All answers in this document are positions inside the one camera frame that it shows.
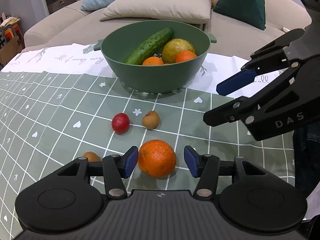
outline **dark blue fabric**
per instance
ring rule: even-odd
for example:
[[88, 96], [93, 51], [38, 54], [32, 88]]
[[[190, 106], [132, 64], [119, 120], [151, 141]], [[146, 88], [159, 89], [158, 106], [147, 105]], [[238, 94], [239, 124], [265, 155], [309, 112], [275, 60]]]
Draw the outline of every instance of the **dark blue fabric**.
[[295, 187], [306, 197], [320, 181], [320, 122], [293, 133]]

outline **cherry tomato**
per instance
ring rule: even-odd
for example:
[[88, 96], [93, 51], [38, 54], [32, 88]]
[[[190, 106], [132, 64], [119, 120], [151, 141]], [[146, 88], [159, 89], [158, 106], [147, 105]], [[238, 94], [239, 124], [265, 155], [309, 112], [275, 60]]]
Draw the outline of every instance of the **cherry tomato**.
[[125, 133], [130, 127], [129, 117], [124, 113], [116, 114], [112, 119], [111, 126], [116, 133]]

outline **dark green tote bag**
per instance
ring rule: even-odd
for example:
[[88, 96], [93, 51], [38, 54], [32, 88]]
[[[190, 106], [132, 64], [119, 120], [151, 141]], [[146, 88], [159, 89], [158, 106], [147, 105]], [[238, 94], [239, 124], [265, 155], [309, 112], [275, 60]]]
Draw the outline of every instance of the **dark green tote bag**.
[[265, 0], [218, 0], [214, 11], [261, 30], [266, 28]]

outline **green bowl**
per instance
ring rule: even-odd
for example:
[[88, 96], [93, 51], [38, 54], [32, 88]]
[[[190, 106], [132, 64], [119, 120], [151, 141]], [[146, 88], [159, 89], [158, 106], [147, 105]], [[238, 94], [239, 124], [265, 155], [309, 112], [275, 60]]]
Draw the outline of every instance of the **green bowl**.
[[[198, 57], [180, 63], [141, 66], [123, 63], [131, 52], [152, 34], [170, 27], [173, 39], [185, 39], [195, 47]], [[165, 93], [190, 82], [199, 71], [211, 42], [216, 39], [202, 30], [181, 22], [148, 20], [133, 23], [109, 34], [95, 50], [101, 49], [109, 66], [127, 87], [147, 93]]]

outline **blue gripper pad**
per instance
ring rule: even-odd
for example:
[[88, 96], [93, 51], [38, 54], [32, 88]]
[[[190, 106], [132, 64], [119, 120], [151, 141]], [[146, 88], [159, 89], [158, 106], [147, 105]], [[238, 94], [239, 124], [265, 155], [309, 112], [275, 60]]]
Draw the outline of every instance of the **blue gripper pad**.
[[185, 161], [186, 165], [188, 166], [188, 168], [191, 172], [191, 175], [194, 178], [198, 178], [199, 177], [199, 169], [197, 168], [196, 157], [191, 153], [191, 151], [187, 148], [187, 146], [184, 147], [183, 155], [184, 155], [184, 161]]
[[230, 78], [222, 81], [217, 85], [217, 93], [222, 96], [227, 96], [240, 88], [253, 83], [257, 76], [255, 71], [242, 70]]
[[129, 149], [129, 151], [131, 151], [131, 153], [129, 157], [127, 157], [127, 160], [125, 162], [124, 179], [127, 179], [131, 176], [131, 173], [133, 172], [133, 169], [135, 168], [138, 162], [138, 148], [132, 147], [131, 149]]

